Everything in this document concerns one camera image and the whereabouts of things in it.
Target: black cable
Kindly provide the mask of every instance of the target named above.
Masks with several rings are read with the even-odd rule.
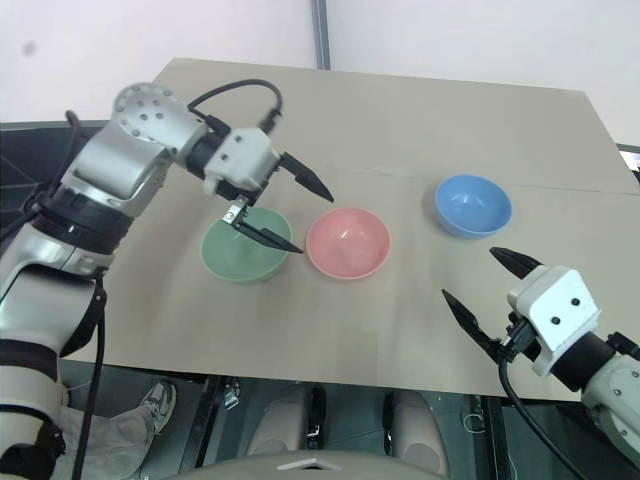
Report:
[[[576,478],[579,478],[580,480],[588,480],[588,477],[584,473],[582,473],[582,471],[577,467],[577,465],[575,465],[571,461],[571,459],[567,456],[567,454],[564,453],[562,450],[560,450],[560,448],[558,448],[558,446],[555,443],[553,443],[553,440],[549,438],[549,435],[547,435],[547,432],[545,432],[540,426],[540,424],[536,422],[536,419],[533,418],[531,413],[529,413],[529,410],[527,410],[527,407],[524,405],[524,403],[522,403],[522,400],[520,400],[520,397],[518,397],[516,392],[513,390],[513,387],[511,386],[511,382],[509,382],[509,375],[507,373],[506,358],[502,358],[498,362],[498,374],[500,376],[500,383],[502,384],[502,388],[504,388],[504,391],[506,392],[507,396],[513,402],[513,405],[516,407],[516,410],[518,411],[518,413],[522,416],[522,418],[524,418],[524,421],[527,422],[527,425],[529,425],[531,430],[533,430],[533,433],[535,433],[538,436],[538,438],[540,438],[540,440],[543,441],[543,443],[549,448],[549,450],[551,450],[551,452],[556,457],[558,457],[558,459],[564,464],[565,467],[567,467],[571,471],[571,473],[573,473],[576,476]]]
[[[102,279],[96,279],[96,285],[102,288]],[[104,344],[105,344],[105,325],[104,312],[98,319],[98,346],[96,348],[96,360],[93,364],[93,374],[91,375],[91,385],[89,387],[89,396],[87,397],[87,405],[82,417],[82,428],[78,439],[78,451],[73,464],[72,480],[80,480],[82,476],[82,466],[84,465],[84,457],[87,453],[87,444],[89,441],[89,430],[91,429],[91,419],[96,407],[96,397],[98,395],[98,386],[100,385],[100,374],[102,372],[102,363],[104,361]]]
[[[73,162],[73,160],[76,158],[80,146],[80,139],[82,138],[82,125],[80,124],[78,116],[71,110],[67,110],[66,112],[64,112],[64,116],[71,126],[71,140],[69,140],[69,146],[67,147],[67,154],[65,156],[64,162],[60,164],[56,175],[51,180],[51,184],[49,187],[50,196],[53,195],[56,189],[60,186],[62,177],[69,168],[69,165],[71,165],[71,162]]]
[[[189,108],[189,111],[202,118],[203,120],[206,120],[207,115],[196,109],[198,105],[221,93],[228,92],[229,90],[235,90],[236,88],[247,87],[250,85],[266,87],[271,90],[276,96],[276,106],[269,110],[269,112],[265,115],[265,117],[260,121],[259,124],[259,127],[264,131],[264,133],[268,135],[275,126],[276,118],[282,115],[282,94],[280,93],[278,87],[276,87],[271,82],[267,82],[266,80],[262,80],[260,78],[249,78],[246,80],[238,80],[237,82],[227,83],[226,85],[221,85],[217,88],[214,88],[213,90],[209,90],[208,92],[203,93],[198,98],[192,100],[187,105],[187,107]]]

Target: green bowl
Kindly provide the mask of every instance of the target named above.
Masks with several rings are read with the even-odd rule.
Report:
[[[291,226],[286,218],[266,208],[250,208],[245,217],[250,225],[268,228],[291,240]],[[288,253],[265,247],[218,220],[202,240],[202,260],[216,277],[235,283],[264,282],[282,267]]]

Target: gray pants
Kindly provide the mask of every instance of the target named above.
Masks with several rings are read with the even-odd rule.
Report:
[[[59,426],[67,444],[51,477],[69,480],[78,449],[78,437],[84,412],[62,407]],[[94,416],[82,470],[83,478],[121,480],[142,464],[153,440],[153,420],[146,406],[124,412],[113,418]]]

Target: white wall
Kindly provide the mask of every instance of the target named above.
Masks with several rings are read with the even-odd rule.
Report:
[[[307,0],[0,0],[0,121],[106,119],[174,57],[315,66]]]
[[[583,90],[640,145],[640,0],[327,3],[334,70]]]

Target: bowl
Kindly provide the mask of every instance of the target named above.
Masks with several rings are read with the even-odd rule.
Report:
[[[273,210],[250,208],[245,221],[256,228],[268,228],[291,240],[289,222]],[[211,273],[235,283],[266,281],[280,270],[287,258],[287,252],[265,247],[222,220],[211,225],[202,240],[200,252]]]
[[[438,186],[435,201],[440,223],[459,237],[489,236],[511,219],[509,196],[491,180],[476,175],[447,178]]]
[[[375,214],[362,208],[335,208],[307,233],[307,255],[322,273],[341,280],[371,275],[384,263],[391,236]]]

